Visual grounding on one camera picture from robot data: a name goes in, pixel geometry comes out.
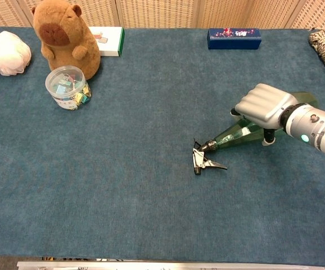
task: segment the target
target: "green translucent gripper base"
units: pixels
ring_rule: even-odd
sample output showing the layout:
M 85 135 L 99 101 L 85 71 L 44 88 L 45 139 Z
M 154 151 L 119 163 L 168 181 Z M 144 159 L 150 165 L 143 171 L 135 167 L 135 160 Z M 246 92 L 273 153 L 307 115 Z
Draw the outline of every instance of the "green translucent gripper base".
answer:
M 299 103 L 308 103 L 313 107 L 318 108 L 318 101 L 308 92 L 291 93 Z M 275 136 L 278 137 L 284 134 L 283 129 L 275 131 Z M 231 146 L 242 145 L 248 142 L 260 141 L 264 139 L 264 129 L 255 123 L 240 119 L 235 125 L 226 129 L 223 133 L 214 138 L 218 149 L 223 149 Z

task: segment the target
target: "capybara plush toy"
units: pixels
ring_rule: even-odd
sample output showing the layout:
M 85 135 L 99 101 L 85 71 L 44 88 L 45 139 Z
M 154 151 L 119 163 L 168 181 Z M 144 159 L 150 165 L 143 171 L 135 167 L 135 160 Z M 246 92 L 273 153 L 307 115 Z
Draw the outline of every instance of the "capybara plush toy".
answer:
M 44 0 L 32 12 L 33 27 L 42 43 L 41 53 L 50 69 L 72 65 L 83 71 L 86 80 L 94 76 L 100 53 L 93 34 L 80 17 L 80 6 L 64 0 Z

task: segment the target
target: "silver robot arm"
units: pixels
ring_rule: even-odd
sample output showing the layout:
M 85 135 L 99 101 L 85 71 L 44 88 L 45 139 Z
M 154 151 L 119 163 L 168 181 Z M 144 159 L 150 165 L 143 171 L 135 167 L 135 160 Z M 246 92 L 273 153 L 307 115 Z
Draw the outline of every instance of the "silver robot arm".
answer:
M 258 84 L 235 106 L 236 112 L 264 129 L 263 145 L 274 143 L 280 128 L 293 138 L 325 153 L 325 111 L 282 90 Z

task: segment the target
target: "blue rectangular box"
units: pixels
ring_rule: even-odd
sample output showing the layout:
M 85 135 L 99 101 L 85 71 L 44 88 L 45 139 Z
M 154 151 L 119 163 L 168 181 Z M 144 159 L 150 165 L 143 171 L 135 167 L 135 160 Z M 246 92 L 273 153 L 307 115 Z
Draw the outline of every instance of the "blue rectangular box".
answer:
M 207 33 L 209 50 L 256 50 L 260 43 L 257 28 L 210 28 Z

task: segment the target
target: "plastic jar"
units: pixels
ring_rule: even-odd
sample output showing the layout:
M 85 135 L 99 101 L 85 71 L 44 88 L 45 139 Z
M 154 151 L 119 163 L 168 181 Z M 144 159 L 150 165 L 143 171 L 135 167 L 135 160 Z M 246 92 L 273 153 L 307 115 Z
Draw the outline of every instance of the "plastic jar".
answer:
M 54 69 L 45 80 L 45 86 L 56 103 L 68 110 L 76 110 L 91 99 L 91 91 L 83 72 L 76 66 Z

